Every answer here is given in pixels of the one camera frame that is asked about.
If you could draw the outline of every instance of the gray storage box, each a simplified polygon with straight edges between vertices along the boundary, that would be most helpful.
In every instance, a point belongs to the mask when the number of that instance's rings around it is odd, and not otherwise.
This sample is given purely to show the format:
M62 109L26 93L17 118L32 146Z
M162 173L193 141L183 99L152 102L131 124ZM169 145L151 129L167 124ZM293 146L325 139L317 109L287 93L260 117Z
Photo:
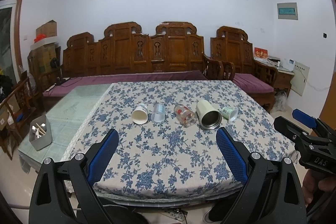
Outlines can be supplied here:
M40 126L41 124L45 123L47 130L46 134L41 136L38 139L35 139L35 134L32 132L32 126L36 126L36 123L38 123ZM36 118L30 123L30 128L29 128L29 141L34 146L35 150L41 150L42 148L45 148L46 146L50 145L53 141L53 137L51 136L51 129L50 129L50 123L48 121L48 118L46 115L42 115L41 117Z

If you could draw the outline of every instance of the chopstick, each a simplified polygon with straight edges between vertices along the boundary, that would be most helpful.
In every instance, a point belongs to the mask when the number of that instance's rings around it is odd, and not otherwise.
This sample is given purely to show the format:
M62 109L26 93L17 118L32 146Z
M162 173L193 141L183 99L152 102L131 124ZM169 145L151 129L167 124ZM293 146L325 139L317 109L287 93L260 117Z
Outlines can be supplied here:
M45 131L42 129L42 127L40 127L40 125L38 124L38 123L36 123L36 125L37 125L37 127L40 129L40 131L43 133L43 135L45 135L46 133L45 133Z

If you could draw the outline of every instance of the floral tablecloth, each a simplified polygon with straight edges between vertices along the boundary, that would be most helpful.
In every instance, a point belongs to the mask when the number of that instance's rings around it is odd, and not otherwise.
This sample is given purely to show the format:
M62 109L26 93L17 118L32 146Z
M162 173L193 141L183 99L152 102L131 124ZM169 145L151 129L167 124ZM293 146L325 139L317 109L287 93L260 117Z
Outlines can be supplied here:
M98 196L123 204L161 206L231 194L241 184L216 145L216 130L202 130L199 124L184 128L173 111L176 103L195 110L200 99L215 108L239 109L234 122L223 119L221 126L250 152L271 160L289 156L297 162L293 143L273 129L273 118L235 84L216 80L115 84L82 134L73 139L63 160L85 152L114 128L119 145L101 181L93 187ZM139 103L148 105L149 120L143 125L131 119ZM161 124L150 119L156 103L166 107Z

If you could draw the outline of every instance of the hand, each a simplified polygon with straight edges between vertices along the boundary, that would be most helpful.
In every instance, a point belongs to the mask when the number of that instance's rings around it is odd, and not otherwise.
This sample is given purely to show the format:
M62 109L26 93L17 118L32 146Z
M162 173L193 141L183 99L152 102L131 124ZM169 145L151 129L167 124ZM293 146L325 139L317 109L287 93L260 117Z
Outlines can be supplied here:
M309 169L302 183L302 191L306 205L313 201L313 195L317 187L324 192L332 192L336 187L336 177L327 177L320 180L319 184L317 184L315 178L312 176L312 170Z

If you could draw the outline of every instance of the screw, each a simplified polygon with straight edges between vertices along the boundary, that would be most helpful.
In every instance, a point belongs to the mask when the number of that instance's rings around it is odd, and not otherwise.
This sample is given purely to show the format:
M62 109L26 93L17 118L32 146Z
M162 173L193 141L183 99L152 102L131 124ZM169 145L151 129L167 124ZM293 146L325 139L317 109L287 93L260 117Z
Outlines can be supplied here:
M287 164L291 164L292 160L290 158L284 158L283 161Z
M257 153L257 152L253 152L251 156L252 156L252 158L254 158L255 160L260 159L260 154Z
M76 154L76 156L75 156L75 159L76 160L82 160L84 158L84 154L82 154L82 153L78 153L78 154Z
M46 159L44 159L43 163L44 163L44 164L49 164L49 163L51 163L51 158L46 158Z

